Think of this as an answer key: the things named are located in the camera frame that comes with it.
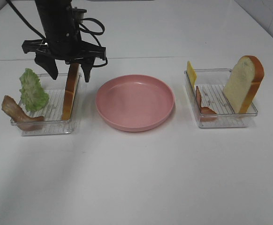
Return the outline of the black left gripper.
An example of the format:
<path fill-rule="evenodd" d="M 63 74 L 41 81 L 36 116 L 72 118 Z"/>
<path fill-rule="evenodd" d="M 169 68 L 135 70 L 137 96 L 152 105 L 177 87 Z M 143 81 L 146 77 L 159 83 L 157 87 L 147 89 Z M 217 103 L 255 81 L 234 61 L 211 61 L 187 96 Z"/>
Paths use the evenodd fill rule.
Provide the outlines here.
<path fill-rule="evenodd" d="M 25 40 L 22 49 L 24 53 L 34 52 L 35 63 L 53 80 L 57 79 L 56 60 L 63 60 L 67 64 L 81 64 L 84 80 L 88 83 L 95 59 L 102 59 L 103 64 L 107 64 L 106 48 L 97 38 L 104 33 L 105 27 L 100 25 L 100 28 L 101 31 L 92 31 L 84 25 L 78 25 L 73 33 L 48 33 L 46 39 Z"/>

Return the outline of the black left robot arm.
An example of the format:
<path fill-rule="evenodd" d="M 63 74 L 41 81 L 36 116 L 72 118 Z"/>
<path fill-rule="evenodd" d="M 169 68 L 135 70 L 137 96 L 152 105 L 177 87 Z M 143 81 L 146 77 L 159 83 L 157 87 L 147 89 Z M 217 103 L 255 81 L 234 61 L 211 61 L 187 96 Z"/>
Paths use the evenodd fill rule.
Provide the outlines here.
<path fill-rule="evenodd" d="M 54 80 L 58 69 L 56 60 L 63 60 L 70 65 L 81 66 L 86 82 L 89 81 L 92 68 L 96 67 L 95 59 L 106 61 L 106 48 L 100 43 L 91 44 L 83 41 L 81 32 L 89 33 L 96 38 L 103 32 L 90 31 L 83 21 L 93 21 L 101 29 L 104 25 L 94 19 L 85 18 L 86 9 L 72 7 L 69 0 L 37 0 L 35 2 L 45 36 L 37 40 L 25 40 L 22 44 L 24 53 L 34 52 L 35 63 L 41 66 Z"/>

